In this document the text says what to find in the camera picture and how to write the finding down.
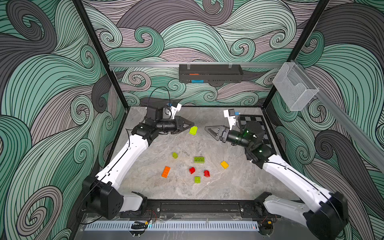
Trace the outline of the tall lime brick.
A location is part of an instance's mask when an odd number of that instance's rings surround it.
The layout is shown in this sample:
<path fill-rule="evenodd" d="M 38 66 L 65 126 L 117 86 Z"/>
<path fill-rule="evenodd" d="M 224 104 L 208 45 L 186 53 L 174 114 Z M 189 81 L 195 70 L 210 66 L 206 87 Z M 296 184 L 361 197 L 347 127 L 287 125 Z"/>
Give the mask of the tall lime brick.
<path fill-rule="evenodd" d="M 191 135 L 195 136 L 197 134 L 197 131 L 198 131 L 198 127 L 194 126 L 194 127 L 190 128 L 189 133 Z"/>

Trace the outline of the large lime 2x4 brick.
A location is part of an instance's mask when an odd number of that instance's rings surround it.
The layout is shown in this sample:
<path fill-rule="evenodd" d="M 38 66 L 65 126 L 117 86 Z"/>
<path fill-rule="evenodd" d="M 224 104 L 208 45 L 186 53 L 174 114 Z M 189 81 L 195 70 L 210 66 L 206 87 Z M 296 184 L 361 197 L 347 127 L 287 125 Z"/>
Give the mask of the large lime 2x4 brick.
<path fill-rule="evenodd" d="M 205 163 L 205 158 L 204 157 L 194 157 L 194 163 Z"/>

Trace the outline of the yellow brick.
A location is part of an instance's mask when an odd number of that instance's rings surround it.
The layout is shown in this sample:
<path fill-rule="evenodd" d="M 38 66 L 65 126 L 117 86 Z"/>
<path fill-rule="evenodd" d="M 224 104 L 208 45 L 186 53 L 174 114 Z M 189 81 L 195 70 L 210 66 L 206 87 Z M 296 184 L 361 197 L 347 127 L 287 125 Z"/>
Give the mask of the yellow brick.
<path fill-rule="evenodd" d="M 221 162 L 221 166 L 224 168 L 224 169 L 227 169 L 229 167 L 229 164 L 225 161 L 222 161 Z"/>

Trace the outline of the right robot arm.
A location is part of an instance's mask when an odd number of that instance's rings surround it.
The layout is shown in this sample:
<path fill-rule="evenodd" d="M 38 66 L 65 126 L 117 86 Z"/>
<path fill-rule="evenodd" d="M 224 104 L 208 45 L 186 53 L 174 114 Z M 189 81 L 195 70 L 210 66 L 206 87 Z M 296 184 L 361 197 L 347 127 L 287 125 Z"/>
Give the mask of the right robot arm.
<path fill-rule="evenodd" d="M 298 203 L 268 194 L 262 202 L 268 213 L 306 226 L 319 240 L 336 239 L 348 224 L 347 198 L 314 183 L 274 154 L 263 143 L 265 130 L 258 122 L 247 122 L 241 132 L 224 125 L 207 126 L 205 131 L 216 141 L 243 147 L 253 164 L 273 175 L 302 200 Z"/>

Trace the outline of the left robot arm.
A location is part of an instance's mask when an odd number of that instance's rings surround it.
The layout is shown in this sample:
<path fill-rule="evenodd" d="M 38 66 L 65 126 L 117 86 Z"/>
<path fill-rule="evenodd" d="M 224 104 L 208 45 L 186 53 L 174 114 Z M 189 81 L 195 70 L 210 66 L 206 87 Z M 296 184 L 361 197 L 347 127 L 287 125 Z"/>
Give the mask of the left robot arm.
<path fill-rule="evenodd" d="M 138 157 L 161 133 L 179 134 L 195 124 L 178 116 L 182 104 L 146 108 L 147 114 L 131 131 L 126 144 L 119 153 L 95 176 L 84 179 L 84 203 L 93 211 L 108 220 L 121 212 L 139 211 L 143 208 L 145 196 L 139 193 L 122 195 L 121 183 Z"/>

